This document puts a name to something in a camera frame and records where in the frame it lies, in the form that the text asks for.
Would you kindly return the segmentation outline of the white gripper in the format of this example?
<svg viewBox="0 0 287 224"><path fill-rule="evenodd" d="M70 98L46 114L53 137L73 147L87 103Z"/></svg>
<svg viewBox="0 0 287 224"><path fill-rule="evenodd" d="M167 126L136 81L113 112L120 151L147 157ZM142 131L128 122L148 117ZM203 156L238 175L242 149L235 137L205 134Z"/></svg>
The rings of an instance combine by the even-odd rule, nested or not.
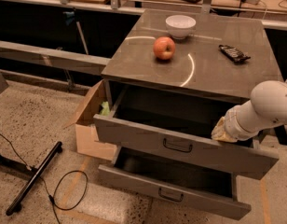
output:
<svg viewBox="0 0 287 224"><path fill-rule="evenodd" d="M253 113L248 105L235 105L230 108L225 117L221 117L212 130L213 140L235 143L236 140L245 141L256 135L258 131L251 131L248 117Z"/></svg>

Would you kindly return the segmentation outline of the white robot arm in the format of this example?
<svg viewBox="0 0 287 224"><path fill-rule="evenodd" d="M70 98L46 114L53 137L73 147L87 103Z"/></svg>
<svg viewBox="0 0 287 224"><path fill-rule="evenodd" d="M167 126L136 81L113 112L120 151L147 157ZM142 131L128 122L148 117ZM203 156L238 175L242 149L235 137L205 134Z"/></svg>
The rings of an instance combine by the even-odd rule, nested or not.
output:
<svg viewBox="0 0 287 224"><path fill-rule="evenodd" d="M281 125L287 125L287 80L268 80L253 88L249 101L226 111L213 128L212 139L246 141Z"/></svg>

